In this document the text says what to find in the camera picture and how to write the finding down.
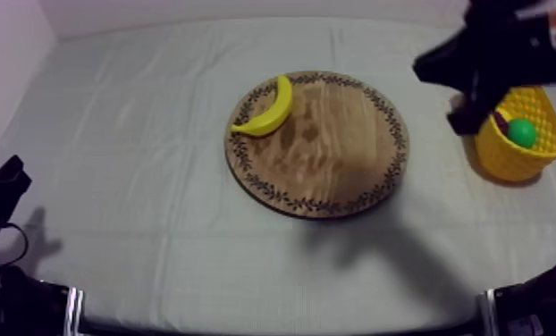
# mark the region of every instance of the banana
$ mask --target banana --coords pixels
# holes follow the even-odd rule
[[[277,130],[291,113],[292,84],[284,75],[276,78],[278,93],[272,107],[243,125],[232,125],[232,132],[263,137]]]

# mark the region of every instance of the white bed sheet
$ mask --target white bed sheet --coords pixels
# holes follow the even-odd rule
[[[89,318],[164,330],[384,332],[467,313],[472,294],[556,263],[556,162],[525,188],[472,171],[444,118],[455,92],[410,68],[451,33],[254,19],[63,42],[0,143],[0,164],[19,154],[34,180],[13,216],[32,237],[22,265],[85,290]],[[239,99],[304,70],[365,81],[409,127],[401,188],[340,225],[260,206],[224,161]]]

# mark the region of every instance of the yellow basket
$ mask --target yellow basket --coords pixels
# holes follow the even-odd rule
[[[509,141],[489,116],[476,136],[476,152],[490,174],[506,181],[524,181],[556,159],[556,113],[542,88],[514,88],[497,110],[512,119],[531,121],[537,138],[533,148],[520,147]]]

